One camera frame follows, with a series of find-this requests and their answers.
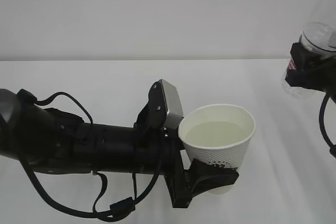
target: black robotic arm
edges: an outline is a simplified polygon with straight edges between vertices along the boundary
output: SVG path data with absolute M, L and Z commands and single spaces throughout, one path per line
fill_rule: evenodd
M 288 84 L 291 87 L 302 87 L 326 94 L 319 113 L 319 124 L 323 139 L 330 148 L 330 154 L 336 157 L 336 144 L 331 142 L 324 125 L 324 113 L 329 99 L 336 103 L 336 55 L 324 58 L 307 50 L 300 42 L 292 45 L 290 53 L 292 62 L 287 69 Z
M 90 119 L 85 123 L 77 115 L 54 108 L 42 109 L 58 95 L 71 98 Z M 193 197 L 213 188 L 232 185 L 238 173 L 207 165 L 196 159 L 185 170 L 180 151 L 184 149 L 177 136 L 183 118 L 179 95 L 170 83 L 159 80 L 150 88 L 148 103 L 139 113 L 134 127 L 94 124 L 89 113 L 69 94 L 58 92 L 38 101 L 26 90 L 14 94 L 0 90 L 0 154 L 18 159 L 42 199 L 53 208 L 82 218 L 107 222 L 121 220 L 135 210 L 163 175 L 174 208 L 187 208 Z M 142 194 L 112 204 L 97 212 L 95 205 L 107 187 L 102 172 L 153 174 Z M 92 212 L 67 208 L 49 197 L 34 172 L 44 174 L 97 174 L 102 190 Z

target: water bottle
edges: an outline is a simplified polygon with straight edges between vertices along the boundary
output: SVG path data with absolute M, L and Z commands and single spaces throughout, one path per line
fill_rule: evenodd
M 299 42 L 309 51 L 321 56 L 321 60 L 336 55 L 336 0 L 319 0 L 312 12 Z M 285 80 L 287 71 L 295 69 L 290 59 L 282 79 L 282 88 L 292 97 L 307 99 L 315 91 L 301 87 L 291 87 Z

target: cable connector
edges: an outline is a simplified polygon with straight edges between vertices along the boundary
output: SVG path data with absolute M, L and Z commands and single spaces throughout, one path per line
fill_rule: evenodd
M 135 211 L 135 205 L 133 204 L 134 200 L 132 197 L 123 199 L 117 203 L 114 203 L 110 206 L 111 213 L 113 216 L 119 216 L 124 214 L 127 211 Z

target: table surface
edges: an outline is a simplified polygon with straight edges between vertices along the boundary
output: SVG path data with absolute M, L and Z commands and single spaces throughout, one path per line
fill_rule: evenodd
M 284 93 L 287 60 L 217 61 L 32 61 L 0 62 L 0 87 L 25 88 L 44 99 L 66 91 L 91 113 L 95 123 L 131 126 L 147 102 L 152 83 L 166 79 L 180 94 L 184 113 L 213 103 L 245 107 L 257 131 L 240 177 L 225 195 L 204 193 L 188 209 L 173 209 L 159 178 L 148 198 L 121 223 L 335 223 L 336 168 L 318 125 L 323 94 L 298 100 Z M 66 98 L 54 107 L 85 117 Z M 332 139 L 336 106 L 329 104 L 326 127 Z M 90 211 L 101 182 L 92 175 L 41 175 L 58 202 Z M 108 173 L 100 210 L 132 195 L 130 174 Z M 150 175 L 139 175 L 139 191 Z M 47 206 L 17 161 L 0 158 L 2 223 L 100 223 L 64 215 Z

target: white wall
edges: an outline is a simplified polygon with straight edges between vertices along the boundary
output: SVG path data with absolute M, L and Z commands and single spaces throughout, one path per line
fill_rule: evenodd
M 0 0 L 0 59 L 283 58 L 317 0 Z

